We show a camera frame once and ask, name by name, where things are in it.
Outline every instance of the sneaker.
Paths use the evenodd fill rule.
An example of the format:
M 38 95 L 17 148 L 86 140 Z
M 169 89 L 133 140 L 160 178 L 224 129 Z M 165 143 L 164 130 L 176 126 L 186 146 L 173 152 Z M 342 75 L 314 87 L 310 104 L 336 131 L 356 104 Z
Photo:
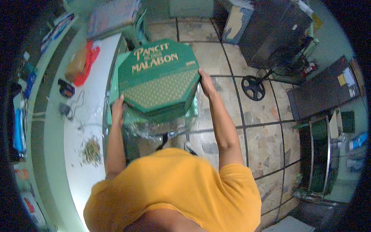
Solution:
M 184 150 L 188 153 L 191 153 L 194 156 L 198 156 L 197 153 L 193 150 L 193 147 L 190 142 L 184 144 Z

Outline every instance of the floor tile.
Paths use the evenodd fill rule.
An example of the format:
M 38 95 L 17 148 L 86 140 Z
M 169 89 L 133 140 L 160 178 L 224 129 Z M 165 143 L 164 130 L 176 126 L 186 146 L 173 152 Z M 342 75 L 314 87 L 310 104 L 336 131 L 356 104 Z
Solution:
M 262 199 L 261 214 L 264 214 L 280 205 L 282 179 L 283 170 L 256 180 L 256 185 Z
M 199 18 L 199 17 L 178 18 L 178 23 L 184 23 L 184 22 L 210 22 L 210 18 Z
M 242 90 L 242 78 L 235 78 L 246 125 L 278 122 L 278 110 L 273 91 L 268 81 L 263 81 L 265 96 L 260 101 L 248 98 Z
M 210 75 L 231 75 L 220 43 L 190 43 L 200 65 Z
M 264 214 L 263 216 L 261 216 L 260 224 L 256 228 L 255 232 L 260 232 L 264 228 L 267 228 L 267 227 L 273 225 L 276 222 L 277 214 L 278 214 L 278 209 L 275 209 L 275 210 L 272 210 L 269 213 Z
M 148 28 L 152 41 L 158 41 L 160 39 L 172 39 L 177 41 L 177 25 L 175 22 L 149 24 Z
M 178 23 L 180 41 L 219 42 L 218 35 L 211 22 Z
M 186 135 L 182 134 L 175 138 L 170 139 L 164 146 L 164 148 L 168 147 L 176 147 L 180 149 L 184 149 L 184 144 L 186 142 Z M 148 140 L 144 138 L 139 138 L 138 146 L 139 146 L 139 155 L 148 156 L 156 151 L 156 148 L 162 144 L 162 141 L 154 141 Z
M 236 90 L 232 77 L 212 77 L 214 86 L 220 94 L 224 105 L 232 118 L 235 126 L 242 125 L 241 112 L 238 104 Z M 203 129 L 212 129 L 213 121 L 211 119 L 209 99 L 205 96 L 200 88 L 200 103 L 198 105 L 198 117 L 192 131 Z
M 299 200 L 295 197 L 281 205 L 278 211 L 278 220 L 283 219 L 286 215 L 293 210 L 296 206 L 299 205 Z
M 272 81 L 273 91 L 275 92 L 279 114 L 281 120 L 292 120 L 291 106 L 289 102 L 289 97 L 287 96 L 287 90 L 292 89 L 291 84 L 281 83 Z
M 238 136 L 240 140 L 242 157 L 246 164 L 246 148 L 245 148 L 243 130 L 239 129 L 237 130 L 237 132 L 238 132 Z M 190 143 L 194 151 L 197 153 L 197 155 L 209 160 L 212 166 L 218 170 L 219 150 L 218 150 L 218 144 L 216 143 L 216 140 L 215 140 L 214 132 L 190 134 L 189 138 L 190 138 Z
M 249 167 L 254 178 L 283 167 L 283 144 L 279 124 L 246 129 Z
M 296 175 L 300 173 L 300 162 L 291 165 L 288 168 L 285 168 L 285 177 L 283 180 L 283 189 L 282 189 L 282 202 L 287 201 L 292 197 L 292 194 L 294 191 L 292 190 L 293 187 L 295 187 L 295 177 Z
M 256 68 L 247 66 L 245 58 L 243 57 L 238 45 L 224 43 L 223 46 L 224 49 L 226 50 L 229 63 L 231 64 L 233 75 L 235 76 L 256 75 L 258 70 Z
M 146 19 L 146 23 L 148 25 L 150 25 L 150 24 L 163 24 L 163 23 L 176 23 L 176 20 L 175 20 L 175 18 L 171 18 L 171 19 L 158 18 L 158 19 L 149 19 L 149 20 Z
M 285 143 L 285 165 L 289 165 L 300 159 L 299 130 L 294 129 L 296 122 L 282 124 L 283 142 Z

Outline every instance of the black stand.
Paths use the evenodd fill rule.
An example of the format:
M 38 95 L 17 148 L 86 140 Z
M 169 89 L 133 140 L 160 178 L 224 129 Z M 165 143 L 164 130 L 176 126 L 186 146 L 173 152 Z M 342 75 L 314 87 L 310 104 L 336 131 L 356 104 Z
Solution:
M 244 77 L 242 79 L 241 86 L 246 96 L 253 101 L 262 100 L 265 96 L 265 88 L 263 85 L 263 81 L 268 80 L 269 75 L 272 73 L 273 73 L 273 70 L 271 69 L 262 79 L 259 79 L 259 80 L 257 80 L 256 77 L 252 75 Z

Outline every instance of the cardboard box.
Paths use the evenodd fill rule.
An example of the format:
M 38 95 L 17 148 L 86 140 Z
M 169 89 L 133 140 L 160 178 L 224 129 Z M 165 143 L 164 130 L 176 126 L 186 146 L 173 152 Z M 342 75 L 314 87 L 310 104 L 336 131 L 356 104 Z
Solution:
M 119 92 L 125 102 L 156 122 L 186 114 L 199 78 L 192 48 L 169 39 L 134 49 L 118 67 Z
M 85 73 L 86 53 L 87 49 L 83 48 L 71 57 L 65 73 L 65 77 L 69 82 L 73 83 L 76 76 Z

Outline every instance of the black cabinet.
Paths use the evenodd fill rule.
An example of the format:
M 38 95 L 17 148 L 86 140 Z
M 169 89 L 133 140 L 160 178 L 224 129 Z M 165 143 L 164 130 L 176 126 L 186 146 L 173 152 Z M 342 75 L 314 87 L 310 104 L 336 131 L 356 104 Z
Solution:
M 296 3 L 289 0 L 258 1 L 240 40 L 247 65 L 259 68 L 267 63 L 277 49 L 299 48 L 311 21 Z
M 347 59 L 342 56 L 313 79 L 288 92 L 295 120 L 307 118 L 315 113 L 337 107 L 359 94 L 357 85 L 351 88 L 340 85 L 338 76 L 348 67 Z M 349 90 L 354 89 L 355 96 Z

